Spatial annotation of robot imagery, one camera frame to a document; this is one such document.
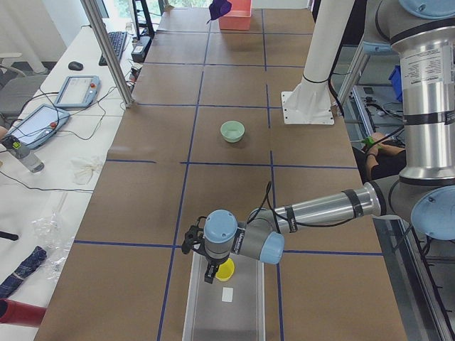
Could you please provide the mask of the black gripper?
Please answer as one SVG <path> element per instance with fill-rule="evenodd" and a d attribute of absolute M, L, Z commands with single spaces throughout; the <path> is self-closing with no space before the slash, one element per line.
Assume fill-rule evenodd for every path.
<path fill-rule="evenodd" d="M 219 261 L 208 260 L 207 268 L 204 274 L 204 281 L 206 283 L 213 283 L 213 280 L 216 277 L 216 273 L 219 271 L 221 265 L 222 263 Z"/>

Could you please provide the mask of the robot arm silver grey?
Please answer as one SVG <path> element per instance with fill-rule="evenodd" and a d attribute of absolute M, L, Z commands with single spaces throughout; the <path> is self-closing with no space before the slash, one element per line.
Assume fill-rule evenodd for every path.
<path fill-rule="evenodd" d="M 233 77 L 235 67 L 219 63 L 205 69 L 203 103 L 196 125 L 200 151 L 209 168 L 225 174 L 206 178 L 198 193 L 208 203 L 185 235 L 183 252 L 206 258 L 205 279 L 222 276 L 229 255 L 239 254 L 266 264 L 289 258 L 285 241 L 296 243 L 298 231 L 340 229 L 361 218 L 400 215 L 437 239 L 454 237 L 454 2 L 364 1 L 370 16 L 367 32 L 400 52 L 403 91 L 402 128 L 407 146 L 374 136 L 366 151 L 352 148 L 343 137 L 344 123 L 332 115 L 330 99 L 337 49 L 352 1 L 324 1 L 311 38 L 301 82 L 291 92 L 275 83 L 284 72 L 269 63 L 254 65 L 247 74 L 253 87 L 264 86 L 276 102 L 234 105 L 222 102 L 233 90 L 249 94 Z M 226 200 L 243 203 L 256 180 L 240 182 L 246 168 L 262 162 L 253 153 L 234 162 L 220 157 L 218 141 L 242 148 L 250 129 L 261 130 L 259 142 L 271 153 L 272 179 L 267 193 L 300 198 L 305 190 L 316 199 L 282 207 L 263 199 L 256 208 L 242 206 L 241 215 L 225 207 Z"/>

